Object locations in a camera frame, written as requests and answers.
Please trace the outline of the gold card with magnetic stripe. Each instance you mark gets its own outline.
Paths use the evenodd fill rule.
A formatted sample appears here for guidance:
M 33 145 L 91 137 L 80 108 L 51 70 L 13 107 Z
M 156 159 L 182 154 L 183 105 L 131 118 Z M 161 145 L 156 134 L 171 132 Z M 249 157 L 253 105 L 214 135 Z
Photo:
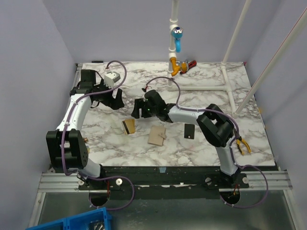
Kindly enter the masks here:
M 126 135 L 134 134 L 135 133 L 135 127 L 133 127 L 133 128 L 128 127 L 126 121 L 127 121 L 127 119 L 122 121 L 122 125 L 123 125 L 123 128 L 124 128 L 125 134 Z

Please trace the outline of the beige leather card holder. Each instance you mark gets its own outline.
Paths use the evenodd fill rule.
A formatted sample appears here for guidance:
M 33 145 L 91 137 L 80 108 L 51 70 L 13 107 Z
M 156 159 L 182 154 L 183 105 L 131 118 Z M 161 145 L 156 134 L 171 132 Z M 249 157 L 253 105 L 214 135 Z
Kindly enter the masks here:
M 148 136 L 148 143 L 156 146 L 163 146 L 166 139 L 166 128 L 163 126 L 152 126 Z

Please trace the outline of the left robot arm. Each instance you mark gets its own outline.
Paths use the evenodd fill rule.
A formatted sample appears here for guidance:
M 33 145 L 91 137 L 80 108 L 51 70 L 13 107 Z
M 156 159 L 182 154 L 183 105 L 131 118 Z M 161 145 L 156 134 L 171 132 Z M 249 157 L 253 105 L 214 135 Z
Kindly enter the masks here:
M 80 81 L 70 91 L 70 103 L 62 122 L 56 130 L 46 134 L 47 148 L 51 165 L 56 170 L 71 174 L 78 172 L 90 177 L 95 189 L 106 185 L 103 167 L 90 160 L 89 149 L 81 134 L 84 119 L 93 102 L 103 104 L 112 110 L 124 107 L 122 89 L 114 96 L 115 83 L 121 79 L 119 73 L 108 70 L 96 81 L 98 72 L 82 69 Z

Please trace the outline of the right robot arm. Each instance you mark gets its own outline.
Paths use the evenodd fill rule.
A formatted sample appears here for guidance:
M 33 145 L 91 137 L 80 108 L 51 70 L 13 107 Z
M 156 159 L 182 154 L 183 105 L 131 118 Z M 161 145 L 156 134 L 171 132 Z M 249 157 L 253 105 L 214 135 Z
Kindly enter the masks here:
M 234 140 L 235 123 L 215 104 L 205 109 L 183 108 L 175 103 L 166 103 L 155 90 L 145 93 L 143 98 L 134 100 L 131 116 L 157 117 L 163 122 L 186 123 L 198 126 L 205 139 L 216 148 L 220 161 L 221 183 L 230 188 L 238 182 L 238 166 L 233 158 L 231 144 Z

